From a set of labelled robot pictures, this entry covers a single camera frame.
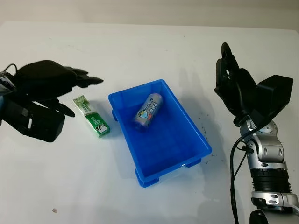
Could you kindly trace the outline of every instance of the white table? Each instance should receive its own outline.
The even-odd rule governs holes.
[[[257,28],[136,26],[7,22],[0,27],[0,68],[42,59],[85,69],[105,81],[74,88],[60,101],[73,109],[53,143],[0,128],[0,223],[2,224],[216,224],[233,223],[229,153],[240,136],[233,115],[214,93],[216,61],[226,41],[239,65],[258,83],[273,75],[294,78],[289,105],[275,118],[290,183],[299,193],[298,73],[295,31]],[[164,79],[213,155],[180,168],[148,188],[139,186],[134,164],[108,94]],[[85,95],[110,125],[98,139],[72,103]],[[235,164],[242,153],[235,155]],[[247,162],[236,179],[239,220],[255,207]]]

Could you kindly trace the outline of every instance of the blue plastic bin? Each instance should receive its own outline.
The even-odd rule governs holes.
[[[145,132],[132,120],[151,93],[163,97],[163,105]],[[164,80],[157,80],[108,96],[112,114],[121,125],[132,154],[139,184],[150,186],[159,177],[181,166],[191,167],[212,149]]]

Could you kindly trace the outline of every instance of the wire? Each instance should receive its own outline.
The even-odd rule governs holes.
[[[7,66],[6,69],[4,69],[3,71],[6,71],[7,69],[9,69],[10,66],[14,66],[14,68],[15,68],[15,72],[16,72],[16,73],[18,72],[18,68],[17,68],[17,66],[16,66],[15,64],[13,64],[13,63],[10,64],[9,66]]]
[[[240,142],[243,142],[245,145],[247,145],[247,143],[245,141],[240,141]],[[237,149],[244,151],[242,148],[239,148],[238,146],[237,146]]]
[[[235,149],[237,148],[238,144],[247,136],[253,134],[254,132],[258,131],[259,129],[261,129],[262,127],[258,127],[256,129],[253,129],[247,133],[245,133],[244,135],[242,135],[240,138],[238,138],[238,140],[234,143],[232,150],[230,152],[230,201],[231,201],[231,205],[232,205],[232,210],[233,210],[233,215],[234,215],[234,219],[235,219],[235,224],[239,224],[239,220],[238,220],[238,212],[237,212],[237,205],[236,205],[236,201],[235,201],[235,175],[237,174],[237,172],[239,171],[245,156],[243,157],[244,159],[242,159],[236,173],[234,173],[234,154],[235,154]]]
[[[238,166],[238,169],[237,169],[236,172],[235,172],[234,180],[235,180],[235,176],[237,176],[237,173],[238,173],[239,169],[241,168],[242,163],[244,162],[244,159],[246,158],[246,156],[247,156],[247,152],[245,152],[245,154],[244,154],[244,156],[243,156],[243,158],[242,158],[242,160],[241,160],[241,162],[240,162],[240,164],[239,164],[239,166]]]

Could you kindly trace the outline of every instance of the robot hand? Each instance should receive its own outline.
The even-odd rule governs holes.
[[[16,69],[14,76],[6,72],[7,68],[0,72],[0,97],[3,96],[0,119],[24,135],[47,142],[54,141],[61,133],[64,115],[75,117],[57,97],[71,92],[74,86],[85,88],[103,82],[89,77],[84,70],[49,60]]]
[[[239,221],[234,182],[246,157],[254,186],[251,200],[258,208],[251,213],[250,224],[298,223],[299,202],[292,194],[284,148],[272,121],[289,103],[293,79],[273,75],[256,84],[247,70],[239,68],[227,43],[223,43],[221,55],[216,64],[214,91],[235,115],[234,125],[241,127],[242,135],[230,154],[230,193],[235,224]],[[242,149],[245,154],[234,172],[234,152],[241,141],[246,144]]]

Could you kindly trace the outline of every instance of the can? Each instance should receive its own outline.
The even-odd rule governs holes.
[[[137,129],[148,128],[162,103],[163,98],[160,94],[150,94],[133,119],[135,127]]]

